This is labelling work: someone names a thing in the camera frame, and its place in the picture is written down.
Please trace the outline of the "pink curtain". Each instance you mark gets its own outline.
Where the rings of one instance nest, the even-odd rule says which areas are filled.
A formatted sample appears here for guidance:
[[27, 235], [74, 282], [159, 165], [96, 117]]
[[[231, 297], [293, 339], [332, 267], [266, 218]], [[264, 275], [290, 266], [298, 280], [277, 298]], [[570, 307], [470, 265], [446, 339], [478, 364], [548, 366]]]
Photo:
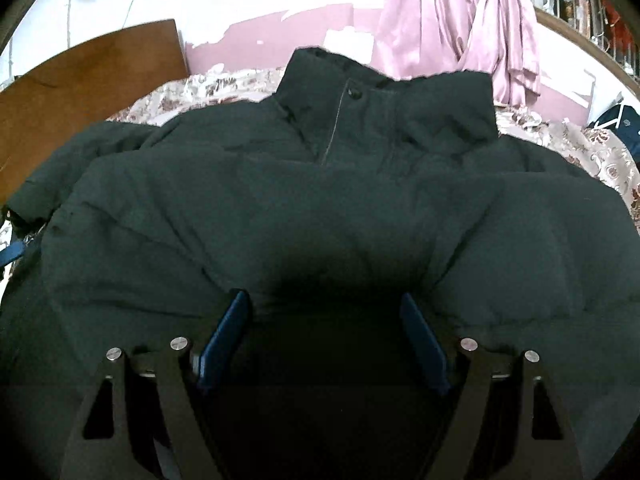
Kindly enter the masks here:
[[477, 0], [387, 0], [371, 66], [401, 80], [456, 72], [468, 47]]
[[471, 0], [471, 25], [458, 67], [491, 76], [496, 103], [523, 107], [540, 95], [532, 0]]

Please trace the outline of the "black padded jacket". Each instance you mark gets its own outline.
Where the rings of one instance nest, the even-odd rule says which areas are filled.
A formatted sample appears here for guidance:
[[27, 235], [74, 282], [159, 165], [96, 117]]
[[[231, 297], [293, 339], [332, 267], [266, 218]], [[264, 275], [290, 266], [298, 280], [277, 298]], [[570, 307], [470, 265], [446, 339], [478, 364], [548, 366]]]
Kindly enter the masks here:
[[581, 479], [639, 474], [639, 235], [620, 194], [502, 136], [490, 78], [296, 51], [272, 96], [100, 122], [4, 207], [1, 474], [64, 479], [105, 352], [255, 319], [206, 398], [217, 479], [431, 479], [442, 413], [404, 327], [535, 350]]

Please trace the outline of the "right pink curtain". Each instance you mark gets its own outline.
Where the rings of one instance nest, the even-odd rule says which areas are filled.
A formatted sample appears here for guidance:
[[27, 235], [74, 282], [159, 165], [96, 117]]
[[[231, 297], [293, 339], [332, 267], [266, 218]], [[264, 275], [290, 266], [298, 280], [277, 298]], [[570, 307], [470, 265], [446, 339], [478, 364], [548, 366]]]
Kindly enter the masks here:
[[523, 107], [540, 95], [532, 0], [471, 0], [471, 25], [458, 67], [491, 76], [496, 103]]

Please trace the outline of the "dark blue bag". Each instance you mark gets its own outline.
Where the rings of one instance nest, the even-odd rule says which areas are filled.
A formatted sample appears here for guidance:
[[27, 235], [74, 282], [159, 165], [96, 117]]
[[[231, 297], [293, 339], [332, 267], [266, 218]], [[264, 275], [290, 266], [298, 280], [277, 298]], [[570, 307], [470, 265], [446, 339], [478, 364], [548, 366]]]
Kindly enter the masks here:
[[616, 104], [606, 110], [590, 128], [603, 128], [612, 131], [626, 146], [635, 162], [640, 159], [640, 115], [630, 105]]

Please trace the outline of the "left pink curtain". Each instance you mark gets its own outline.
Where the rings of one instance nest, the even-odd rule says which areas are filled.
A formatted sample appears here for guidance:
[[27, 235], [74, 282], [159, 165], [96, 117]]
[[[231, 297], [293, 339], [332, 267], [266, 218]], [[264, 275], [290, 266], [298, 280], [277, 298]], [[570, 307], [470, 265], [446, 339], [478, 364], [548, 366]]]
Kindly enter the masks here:
[[371, 66], [401, 80], [456, 72], [468, 47], [477, 0], [387, 0]]

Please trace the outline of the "floral satin bedspread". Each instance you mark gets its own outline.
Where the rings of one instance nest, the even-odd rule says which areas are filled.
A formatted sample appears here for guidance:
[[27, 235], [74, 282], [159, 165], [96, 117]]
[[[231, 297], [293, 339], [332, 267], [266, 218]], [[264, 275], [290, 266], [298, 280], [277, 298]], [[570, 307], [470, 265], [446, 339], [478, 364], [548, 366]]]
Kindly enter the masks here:
[[[217, 65], [205, 74], [168, 81], [108, 119], [161, 126], [189, 110], [260, 102], [277, 90], [284, 72], [283, 67], [225, 72]], [[496, 104], [495, 109], [498, 133], [548, 148], [582, 168], [620, 194], [632, 222], [639, 223], [639, 170], [611, 130], [581, 127], [568, 119], [545, 120], [526, 107]]]

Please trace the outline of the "brown wooden headboard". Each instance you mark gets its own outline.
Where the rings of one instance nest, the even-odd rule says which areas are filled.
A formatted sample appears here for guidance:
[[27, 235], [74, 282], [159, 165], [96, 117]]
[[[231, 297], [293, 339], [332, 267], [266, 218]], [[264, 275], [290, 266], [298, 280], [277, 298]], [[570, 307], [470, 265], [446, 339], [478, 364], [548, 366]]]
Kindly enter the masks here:
[[167, 81], [188, 76], [176, 22], [91, 39], [17, 78], [1, 92], [1, 200], [75, 133]]

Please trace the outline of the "red hanging cloth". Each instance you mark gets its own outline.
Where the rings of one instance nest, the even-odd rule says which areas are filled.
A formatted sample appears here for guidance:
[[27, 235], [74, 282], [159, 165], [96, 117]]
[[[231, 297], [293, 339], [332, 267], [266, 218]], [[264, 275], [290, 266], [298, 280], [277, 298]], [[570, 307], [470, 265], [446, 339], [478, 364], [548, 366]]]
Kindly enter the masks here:
[[634, 36], [632, 36], [631, 30], [611, 1], [602, 0], [602, 9], [604, 11], [604, 33], [608, 38], [608, 45], [615, 55], [627, 55], [634, 45]]

